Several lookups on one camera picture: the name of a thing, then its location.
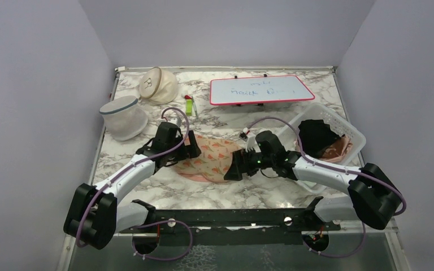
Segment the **floral mesh laundry bag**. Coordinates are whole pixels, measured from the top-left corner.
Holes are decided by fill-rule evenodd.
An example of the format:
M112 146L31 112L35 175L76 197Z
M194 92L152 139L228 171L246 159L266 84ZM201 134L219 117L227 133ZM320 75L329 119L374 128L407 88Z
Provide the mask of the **floral mesh laundry bag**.
M241 146L230 139L206 138L196 135L201 154L173 166L177 174L197 182L226 183L224 175L232 163L232 153Z

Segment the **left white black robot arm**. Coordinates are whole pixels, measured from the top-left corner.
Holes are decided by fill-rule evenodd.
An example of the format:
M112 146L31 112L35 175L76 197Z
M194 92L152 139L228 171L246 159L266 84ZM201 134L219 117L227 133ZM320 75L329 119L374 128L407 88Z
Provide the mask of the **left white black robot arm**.
M100 250L122 230L133 226L143 232L151 230L155 224L151 205L134 200L123 206L121 201L161 168L200 154L193 130L182 132L174 123L160 123L155 136L124 167L95 185L83 183L77 187L63 231L74 237L79 246Z

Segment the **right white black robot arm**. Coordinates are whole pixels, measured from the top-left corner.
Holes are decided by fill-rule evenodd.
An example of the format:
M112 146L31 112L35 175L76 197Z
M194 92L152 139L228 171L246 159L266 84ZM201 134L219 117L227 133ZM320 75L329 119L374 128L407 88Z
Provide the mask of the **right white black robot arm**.
M316 230L332 220L361 220L367 226L383 230L403 206L403 198L386 174L375 164L346 167L302 156L286 150L277 135L269 130L257 134L259 151L244 148L232 153L225 171L226 181L241 181L261 169L271 168L279 177L309 181L345 193L333 199L321 199L303 215L304 224Z

